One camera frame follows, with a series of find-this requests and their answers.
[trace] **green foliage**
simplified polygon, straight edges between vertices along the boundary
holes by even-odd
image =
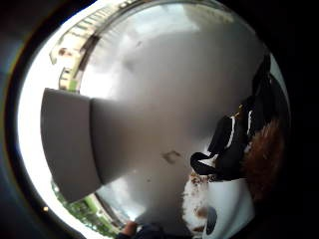
[[[99,232],[104,236],[115,238],[117,233],[113,231],[113,225],[105,218],[97,215],[98,208],[93,205],[92,200],[88,198],[81,199],[79,201],[69,203],[63,197],[59,190],[56,190],[57,186],[52,181],[52,188],[55,192],[58,200],[62,205],[72,214],[75,218],[80,220],[87,227]]]

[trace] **person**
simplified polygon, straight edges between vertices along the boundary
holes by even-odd
[[[165,239],[162,228],[155,224],[143,225],[138,231],[139,224],[129,221],[117,235],[116,239]]]

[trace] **gray panel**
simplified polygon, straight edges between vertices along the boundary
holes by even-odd
[[[90,99],[46,89],[41,135],[53,178],[68,201],[100,187],[91,148]]]

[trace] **white fur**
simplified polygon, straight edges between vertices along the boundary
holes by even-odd
[[[194,234],[201,234],[194,232],[193,229],[205,225],[206,218],[198,217],[196,210],[206,208],[207,206],[207,180],[200,180],[198,176],[197,183],[191,181],[191,176],[185,185],[183,192],[182,219],[186,222],[187,228]]]

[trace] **hand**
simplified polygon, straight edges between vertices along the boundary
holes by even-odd
[[[138,223],[134,221],[128,221],[126,226],[122,229],[122,233],[128,236],[134,236],[137,233]]]

